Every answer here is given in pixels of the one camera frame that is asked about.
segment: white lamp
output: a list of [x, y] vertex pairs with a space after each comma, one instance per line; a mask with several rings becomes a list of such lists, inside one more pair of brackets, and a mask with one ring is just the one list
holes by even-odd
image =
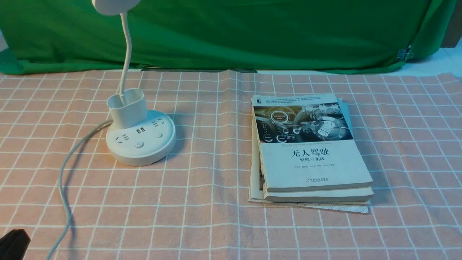
[[118, 15], [127, 41], [127, 52], [117, 94], [109, 97], [108, 107], [113, 124], [106, 134], [111, 154], [121, 163], [145, 166], [168, 155], [176, 141], [175, 125], [165, 114], [148, 110], [143, 91], [131, 88], [125, 91], [132, 42], [128, 30], [127, 11], [141, 0], [91, 0], [103, 15]]

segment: black object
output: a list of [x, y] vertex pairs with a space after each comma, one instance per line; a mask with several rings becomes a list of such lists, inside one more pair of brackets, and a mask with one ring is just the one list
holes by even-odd
[[24, 229], [13, 229], [0, 238], [0, 260], [22, 260], [30, 238]]

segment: publisher logo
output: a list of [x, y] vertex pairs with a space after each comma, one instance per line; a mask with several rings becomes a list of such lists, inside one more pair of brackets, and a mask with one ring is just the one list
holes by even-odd
[[305, 179], [306, 182], [320, 182], [320, 181], [329, 181], [329, 178], [314, 178], [314, 179]]

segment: round power strip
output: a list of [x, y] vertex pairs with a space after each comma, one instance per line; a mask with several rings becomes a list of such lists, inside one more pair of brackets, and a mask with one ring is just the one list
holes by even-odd
[[127, 165], [145, 166], [166, 157], [175, 146], [175, 124], [159, 111], [148, 110], [145, 121], [127, 129], [112, 124], [106, 144], [114, 158]]

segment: desk lamp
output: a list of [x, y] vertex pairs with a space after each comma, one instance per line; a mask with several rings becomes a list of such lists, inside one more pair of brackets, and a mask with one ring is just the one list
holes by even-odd
[[176, 141], [175, 124], [167, 115], [146, 107], [146, 98], [139, 88], [125, 90], [132, 41], [128, 30], [127, 11], [135, 7], [141, 0], [91, 0], [93, 6], [102, 15], [118, 15], [122, 18], [122, 27], [127, 41], [127, 52], [123, 64], [122, 76], [118, 91], [108, 98], [107, 104], [112, 119], [107, 120], [83, 137], [72, 149], [60, 168], [58, 188], [66, 211], [66, 225], [61, 236], [50, 249], [47, 260], [50, 260], [55, 250], [67, 233], [72, 220], [72, 212], [65, 198], [62, 176], [66, 163], [72, 154], [87, 141], [96, 131], [111, 124], [106, 134], [106, 144], [114, 158], [127, 165], [145, 166], [153, 164], [167, 156]]

